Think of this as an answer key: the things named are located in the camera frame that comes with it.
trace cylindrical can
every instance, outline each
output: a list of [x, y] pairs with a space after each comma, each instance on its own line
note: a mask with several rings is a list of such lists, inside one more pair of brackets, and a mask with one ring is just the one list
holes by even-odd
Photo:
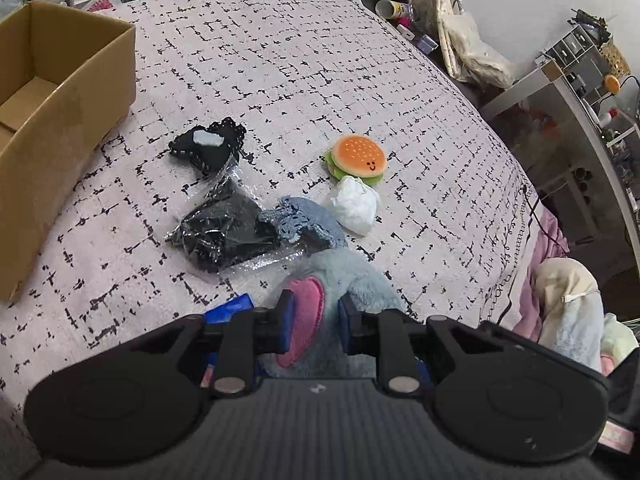
[[380, 0], [376, 3], [376, 14], [383, 20], [397, 20], [401, 16], [409, 15], [409, 5], [392, 0]]

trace bed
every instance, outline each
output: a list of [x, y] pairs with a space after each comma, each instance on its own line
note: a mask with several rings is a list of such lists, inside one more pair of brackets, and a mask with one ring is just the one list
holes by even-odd
[[539, 235], [524, 170], [450, 80], [358, 0], [139, 0], [105, 12], [137, 27], [138, 95], [20, 301], [0, 310], [4, 418], [19, 420], [28, 389], [53, 370], [243, 292], [260, 304], [286, 275], [290, 264], [203, 280], [163, 241], [207, 185], [167, 143], [225, 116], [247, 128], [240, 166], [267, 206], [286, 194], [321, 202], [335, 187], [322, 155], [337, 137], [376, 139], [388, 154], [382, 208], [350, 247], [417, 320], [519, 322]]

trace wicker basket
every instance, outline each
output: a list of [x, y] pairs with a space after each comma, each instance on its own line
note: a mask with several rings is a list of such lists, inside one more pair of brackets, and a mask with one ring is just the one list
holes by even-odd
[[607, 43], [601, 47], [600, 54], [602, 54], [602, 57], [609, 63], [610, 74], [613, 74], [617, 78], [631, 74], [631, 69], [625, 57], [613, 44], [613, 40], [607, 41]]

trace orange round object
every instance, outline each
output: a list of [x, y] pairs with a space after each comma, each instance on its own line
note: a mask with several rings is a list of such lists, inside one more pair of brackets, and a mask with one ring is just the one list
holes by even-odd
[[609, 90], [613, 95], [620, 92], [620, 81], [618, 78], [612, 74], [607, 74], [604, 76], [604, 87]]
[[386, 170], [385, 152], [365, 136], [341, 137], [334, 144], [331, 157], [338, 168], [353, 176], [379, 176]]

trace cardboard box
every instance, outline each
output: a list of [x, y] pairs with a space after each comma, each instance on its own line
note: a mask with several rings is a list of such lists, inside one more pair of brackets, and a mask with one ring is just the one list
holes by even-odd
[[30, 2], [0, 21], [0, 300], [15, 300], [94, 148], [136, 97], [135, 28]]

